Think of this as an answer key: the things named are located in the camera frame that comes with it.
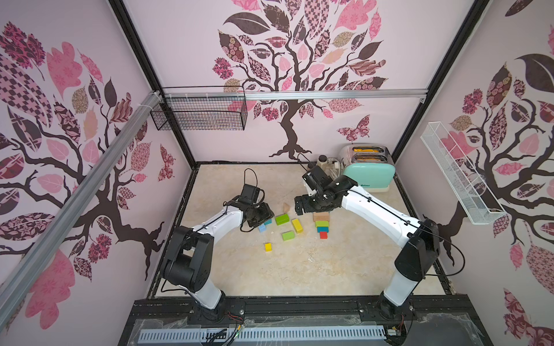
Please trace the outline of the yellow rectangular block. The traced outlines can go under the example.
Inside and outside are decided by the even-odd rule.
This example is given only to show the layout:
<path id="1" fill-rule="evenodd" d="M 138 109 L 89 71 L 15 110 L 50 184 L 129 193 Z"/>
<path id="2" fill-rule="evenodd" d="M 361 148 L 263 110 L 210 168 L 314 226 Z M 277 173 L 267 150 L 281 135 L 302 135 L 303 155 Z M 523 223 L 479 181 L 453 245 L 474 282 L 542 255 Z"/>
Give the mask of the yellow rectangular block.
<path id="1" fill-rule="evenodd" d="M 301 222 L 300 222 L 299 219 L 293 219 L 293 220 L 291 221 L 291 224 L 292 224 L 292 226 L 294 227 L 294 231 L 295 231 L 297 234 L 301 234 L 301 233 L 304 231 L 303 226 L 302 226 L 302 224 L 301 224 Z"/>

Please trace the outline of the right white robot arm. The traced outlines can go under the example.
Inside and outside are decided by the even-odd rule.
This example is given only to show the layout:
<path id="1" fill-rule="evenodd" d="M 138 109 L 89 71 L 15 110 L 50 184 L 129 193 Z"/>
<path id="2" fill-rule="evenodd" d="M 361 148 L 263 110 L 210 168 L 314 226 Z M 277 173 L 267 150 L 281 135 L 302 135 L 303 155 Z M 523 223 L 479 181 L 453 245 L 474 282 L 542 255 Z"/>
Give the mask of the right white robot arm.
<path id="1" fill-rule="evenodd" d="M 327 174 L 306 173 L 302 179 L 309 193 L 295 197 L 298 215 L 343 208 L 376 226 L 399 246 L 395 272 L 381 293 L 380 307 L 391 311 L 402 307 L 439 256 L 437 224 L 399 212 L 344 175 L 332 180 Z"/>

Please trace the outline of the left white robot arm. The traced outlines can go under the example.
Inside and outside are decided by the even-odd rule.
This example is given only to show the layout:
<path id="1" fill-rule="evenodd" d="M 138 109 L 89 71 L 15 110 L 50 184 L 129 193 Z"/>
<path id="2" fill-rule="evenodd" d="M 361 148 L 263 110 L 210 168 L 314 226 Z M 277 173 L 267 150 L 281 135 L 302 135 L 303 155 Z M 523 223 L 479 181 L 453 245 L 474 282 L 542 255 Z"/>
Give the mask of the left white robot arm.
<path id="1" fill-rule="evenodd" d="M 268 203 L 230 201 L 218 214 L 197 226 L 176 227 L 162 261 L 162 277 L 193 297 L 200 307 L 218 310 L 224 302 L 224 292 L 210 279 L 215 244 L 236 228 L 248 225 L 253 230 L 273 217 Z"/>

